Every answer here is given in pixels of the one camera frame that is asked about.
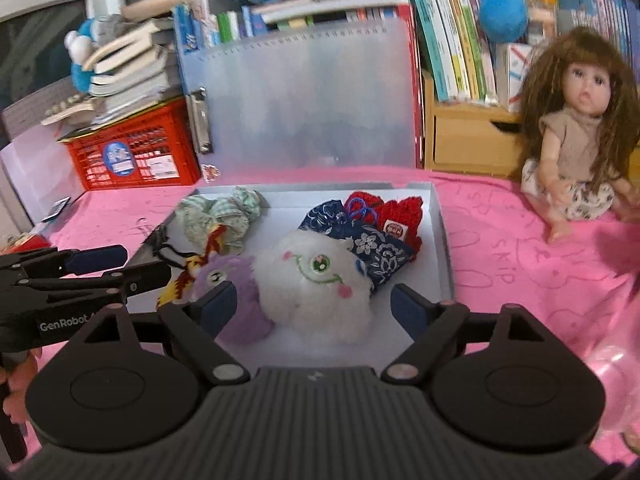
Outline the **person's left hand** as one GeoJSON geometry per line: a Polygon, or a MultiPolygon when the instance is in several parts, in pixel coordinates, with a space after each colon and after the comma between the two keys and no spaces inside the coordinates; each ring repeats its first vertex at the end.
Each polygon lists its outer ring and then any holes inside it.
{"type": "Polygon", "coordinates": [[[26,358],[13,370],[1,370],[1,383],[9,387],[9,394],[2,401],[2,411],[14,424],[24,424],[28,419],[26,410],[26,390],[38,373],[38,359],[42,349],[29,350],[26,358]]]}

